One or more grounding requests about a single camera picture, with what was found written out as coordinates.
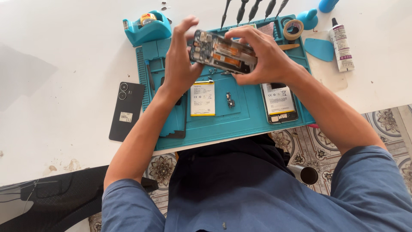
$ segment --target hand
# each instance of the hand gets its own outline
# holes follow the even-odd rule
[[[256,85],[260,83],[285,83],[302,75],[306,69],[291,60],[275,40],[250,26],[242,26],[225,34],[225,38],[239,37],[240,43],[248,43],[257,57],[256,68],[248,74],[232,74],[239,85]]]
[[[175,26],[172,42],[166,53],[165,76],[161,88],[176,101],[193,85],[203,69],[200,63],[190,63],[187,39],[193,37],[193,34],[185,36],[186,31],[198,23],[199,19],[190,15]]]

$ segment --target glue tube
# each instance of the glue tube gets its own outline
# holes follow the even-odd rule
[[[354,70],[355,65],[353,64],[345,27],[342,24],[337,24],[335,18],[332,19],[332,29],[329,30],[329,36],[335,49],[339,72]]]

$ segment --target phone battery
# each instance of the phone battery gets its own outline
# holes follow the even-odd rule
[[[190,87],[190,116],[215,116],[215,83],[195,83]]]
[[[284,114],[295,111],[289,87],[272,89],[270,83],[262,84],[267,113],[269,115]]]

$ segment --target white table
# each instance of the white table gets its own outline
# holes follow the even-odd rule
[[[220,27],[226,2],[166,1],[172,26],[194,14],[205,30]],[[236,24],[240,2],[230,3],[226,26]],[[268,2],[260,3],[256,20]],[[290,0],[281,15],[318,3]],[[160,0],[0,0],[0,186],[110,163],[120,145],[108,139],[119,83],[138,82],[122,19],[162,7]],[[318,31],[329,30],[332,17],[346,26],[356,70],[336,94],[359,113],[412,103],[410,7],[407,0],[343,0],[318,13]]]

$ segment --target screwdriver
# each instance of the screwdriver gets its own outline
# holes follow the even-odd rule
[[[286,4],[289,2],[289,0],[283,0],[281,3],[281,7],[279,8],[278,14],[276,15],[275,18],[277,18],[277,16],[280,14],[280,12],[283,10],[283,8],[285,8]]]
[[[250,23],[250,21],[255,17],[256,12],[258,11],[258,8],[259,8],[259,3],[261,1],[262,0],[256,0],[255,4],[252,6],[252,8],[250,10],[250,13],[249,13],[249,22],[248,23]]]
[[[275,5],[276,5],[276,0],[271,0],[269,2],[269,5],[267,6],[266,12],[265,12],[265,20],[272,13],[272,10],[275,7]]]
[[[239,11],[237,12],[237,17],[236,17],[237,25],[236,26],[239,26],[240,21],[242,21],[243,19],[243,14],[245,13],[245,6],[246,6],[246,3],[248,3],[248,1],[249,0],[242,0],[242,5],[240,6]]]
[[[153,91],[153,96],[152,96],[152,98],[153,98],[156,94],[155,93],[155,82],[153,81],[152,73],[150,72],[149,61],[145,60],[145,64],[146,64],[147,72],[148,72],[148,75],[149,75],[149,85],[150,85],[150,88]]]
[[[226,13],[227,13],[227,9],[229,8],[229,3],[230,3],[230,1],[231,1],[231,0],[227,0],[227,1],[226,1],[226,8],[225,8],[225,12],[224,12],[224,14],[223,14],[223,16],[222,16],[222,25],[220,26],[220,30],[222,30],[223,24],[225,23]]]

